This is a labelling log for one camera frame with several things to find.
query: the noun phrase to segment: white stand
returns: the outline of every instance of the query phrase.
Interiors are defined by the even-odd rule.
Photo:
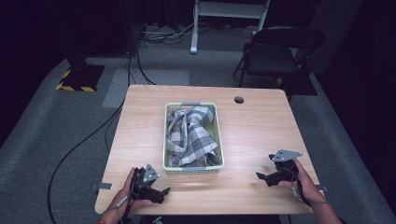
[[[246,5],[236,3],[200,2],[195,0],[194,6],[194,29],[192,32],[192,54],[198,51],[198,16],[235,17],[260,19],[258,30],[262,29],[268,6],[271,0],[266,0],[265,5]]]

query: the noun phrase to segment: metal bracket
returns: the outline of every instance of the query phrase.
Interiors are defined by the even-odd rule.
[[[152,168],[150,164],[148,164],[146,167],[145,175],[143,177],[143,182],[147,183],[151,180],[158,179],[159,177],[160,175],[157,174],[157,172],[154,170],[154,168]]]
[[[301,156],[303,156],[303,152],[295,152],[295,151],[280,149],[272,158],[272,161],[289,161]]]

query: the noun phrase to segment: plastic basket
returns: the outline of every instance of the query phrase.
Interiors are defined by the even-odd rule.
[[[213,107],[215,111],[214,118],[209,125],[205,126],[207,132],[216,141],[218,147],[215,149],[215,153],[220,156],[221,162],[217,166],[203,166],[203,167],[170,167],[168,164],[168,145],[166,141],[166,135],[168,132],[169,125],[166,122],[167,115],[176,110],[190,108],[192,106],[207,106]],[[193,175],[193,174],[216,174],[224,166],[224,156],[222,152],[222,144],[219,130],[219,118],[218,111],[215,104],[213,103],[169,103],[165,108],[165,119],[164,119],[164,135],[163,135],[163,169],[168,175]]]

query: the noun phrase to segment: plaid cloth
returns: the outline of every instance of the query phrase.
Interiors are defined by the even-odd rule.
[[[204,128],[213,118],[214,108],[205,106],[173,111],[167,115],[170,167],[208,166],[220,162],[214,152],[218,144]]]

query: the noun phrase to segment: person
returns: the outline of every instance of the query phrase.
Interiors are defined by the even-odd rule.
[[[297,159],[293,160],[299,171],[298,178],[300,179],[303,186],[303,194],[305,198],[309,201],[315,218],[317,219],[317,222],[319,224],[343,223],[340,218],[335,214],[332,206],[326,201],[326,198],[317,189],[304,167]],[[292,188],[295,188],[297,189],[297,192],[299,192],[297,181],[289,182],[282,180],[278,183],[278,185],[282,188],[290,190],[292,190]]]
[[[117,192],[116,196],[114,196],[107,210],[102,214],[100,220],[97,224],[117,224],[125,213],[125,209],[128,203],[128,200],[125,200],[125,196],[129,195],[129,188],[131,186],[132,178],[134,177],[134,168],[132,168],[131,172],[128,174],[128,177],[125,180],[124,186],[122,189]],[[131,212],[135,211],[138,208],[146,207],[151,205],[150,200],[137,200],[134,202],[131,208]]]
[[[293,159],[294,163],[296,164],[299,174],[298,178],[300,179],[302,186],[303,186],[303,193],[305,198],[309,201],[312,211],[314,212],[315,218],[317,219],[319,224],[342,224],[343,222],[340,218],[335,214],[332,206],[326,201],[326,198],[320,193],[320,191],[315,186],[314,182],[312,181],[309,174],[306,172],[304,167],[300,164],[297,159]],[[123,216],[127,201],[123,202],[120,207],[117,205],[123,201],[125,196],[129,195],[129,187],[131,186],[132,178],[134,176],[134,168],[129,173],[128,177],[125,180],[125,184],[123,188],[116,194],[113,201],[108,206],[107,210],[103,213],[100,221],[97,224],[117,224],[119,223],[121,217]],[[278,185],[281,188],[290,189],[292,188],[297,189],[298,192],[298,185],[297,182],[289,182],[289,181],[280,181]],[[131,212],[134,210],[149,206],[151,201],[149,200],[140,200],[134,202]]]

